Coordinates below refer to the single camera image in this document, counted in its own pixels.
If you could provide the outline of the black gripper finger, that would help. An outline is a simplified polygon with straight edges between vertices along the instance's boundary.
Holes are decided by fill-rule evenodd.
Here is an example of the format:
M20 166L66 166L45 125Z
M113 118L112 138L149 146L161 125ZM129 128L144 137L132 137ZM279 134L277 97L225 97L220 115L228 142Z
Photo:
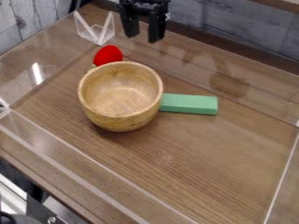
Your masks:
M150 44L164 38L165 25L165 14L153 10L148 16L148 42Z
M120 7L120 19L125 36L132 38L138 35L138 14L130 6Z

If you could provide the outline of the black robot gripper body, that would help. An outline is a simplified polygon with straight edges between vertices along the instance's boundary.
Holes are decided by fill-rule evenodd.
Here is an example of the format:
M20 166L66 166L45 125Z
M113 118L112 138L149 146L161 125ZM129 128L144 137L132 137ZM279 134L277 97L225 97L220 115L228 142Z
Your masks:
M118 0L118 7L126 15L148 15L150 12L165 15L172 0Z

